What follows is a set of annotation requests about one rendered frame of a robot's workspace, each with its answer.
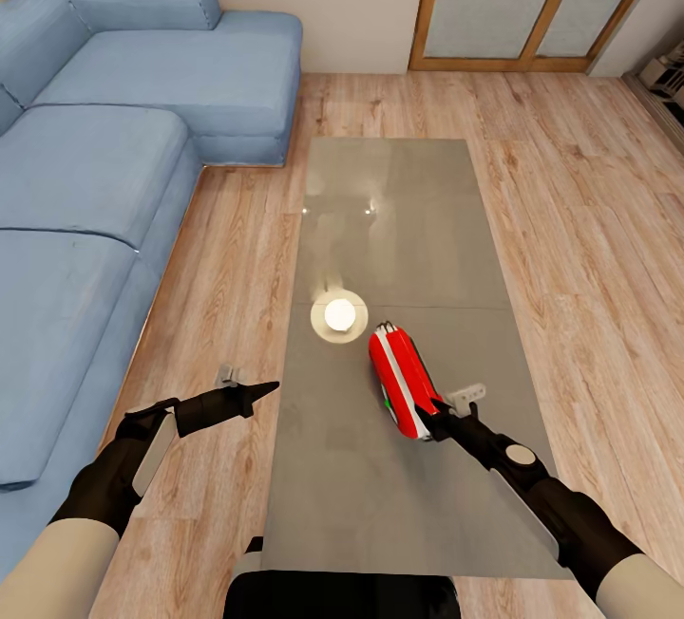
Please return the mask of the radio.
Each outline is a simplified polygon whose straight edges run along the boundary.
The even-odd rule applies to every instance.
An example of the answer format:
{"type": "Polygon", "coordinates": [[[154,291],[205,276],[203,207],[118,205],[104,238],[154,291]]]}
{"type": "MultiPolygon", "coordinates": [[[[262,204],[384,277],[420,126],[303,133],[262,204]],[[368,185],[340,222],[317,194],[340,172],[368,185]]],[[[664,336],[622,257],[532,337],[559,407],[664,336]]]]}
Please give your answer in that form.
{"type": "Polygon", "coordinates": [[[369,354],[389,412],[400,432],[409,439],[434,441],[414,405],[430,415],[440,412],[430,398],[443,401],[411,337],[400,327],[380,323],[369,340],[369,354]]]}

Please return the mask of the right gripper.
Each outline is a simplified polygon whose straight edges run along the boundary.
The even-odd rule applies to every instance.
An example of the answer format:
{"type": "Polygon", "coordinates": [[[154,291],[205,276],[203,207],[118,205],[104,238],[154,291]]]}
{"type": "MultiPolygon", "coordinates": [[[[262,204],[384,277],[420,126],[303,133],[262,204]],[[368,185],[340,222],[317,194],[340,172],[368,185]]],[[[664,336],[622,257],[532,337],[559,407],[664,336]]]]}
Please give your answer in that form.
{"type": "Polygon", "coordinates": [[[437,442],[444,441],[451,437],[471,455],[471,452],[467,450],[469,437],[473,435],[473,431],[475,431],[475,429],[479,429],[479,427],[487,427],[478,420],[477,404],[470,402],[469,406],[471,415],[460,418],[448,412],[450,408],[453,408],[453,405],[440,402],[435,398],[430,399],[431,402],[440,410],[440,412],[430,415],[417,403],[414,405],[414,408],[425,427],[428,430],[431,430],[432,437],[437,442]]]}

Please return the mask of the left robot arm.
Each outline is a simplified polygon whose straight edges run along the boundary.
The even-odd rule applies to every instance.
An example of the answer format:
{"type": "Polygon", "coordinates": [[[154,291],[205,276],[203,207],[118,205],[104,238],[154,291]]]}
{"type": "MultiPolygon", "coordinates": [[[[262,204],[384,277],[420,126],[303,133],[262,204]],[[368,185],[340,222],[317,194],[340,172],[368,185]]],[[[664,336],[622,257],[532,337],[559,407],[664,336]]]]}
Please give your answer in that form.
{"type": "Polygon", "coordinates": [[[238,415],[249,419],[252,403],[279,387],[243,385],[248,375],[221,364],[215,390],[125,412],[115,440],[78,473],[67,500],[0,584],[0,619],[87,619],[176,432],[184,438],[238,415]]]}

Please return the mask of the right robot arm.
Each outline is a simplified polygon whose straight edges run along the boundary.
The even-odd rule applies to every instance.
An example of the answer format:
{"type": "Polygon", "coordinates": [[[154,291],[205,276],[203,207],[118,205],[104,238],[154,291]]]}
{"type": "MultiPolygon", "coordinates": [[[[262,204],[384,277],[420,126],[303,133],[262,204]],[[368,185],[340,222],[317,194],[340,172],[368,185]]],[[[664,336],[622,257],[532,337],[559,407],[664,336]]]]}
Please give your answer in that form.
{"type": "Polygon", "coordinates": [[[489,470],[493,485],[555,560],[569,568],[606,619],[684,619],[684,586],[617,531],[594,500],[551,477],[528,447],[478,420],[476,383],[415,411],[437,441],[453,438],[489,470]]]}

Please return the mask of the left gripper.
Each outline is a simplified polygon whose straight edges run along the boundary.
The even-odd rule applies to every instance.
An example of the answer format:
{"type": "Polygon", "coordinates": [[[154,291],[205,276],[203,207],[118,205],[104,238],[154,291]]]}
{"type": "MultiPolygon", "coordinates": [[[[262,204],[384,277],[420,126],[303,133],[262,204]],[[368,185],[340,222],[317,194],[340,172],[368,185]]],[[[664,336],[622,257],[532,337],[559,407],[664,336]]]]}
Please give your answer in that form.
{"type": "Polygon", "coordinates": [[[254,415],[252,403],[278,387],[279,381],[255,386],[246,386],[238,382],[237,387],[216,388],[200,394],[204,428],[215,426],[238,415],[244,419],[249,419],[254,415]]]}

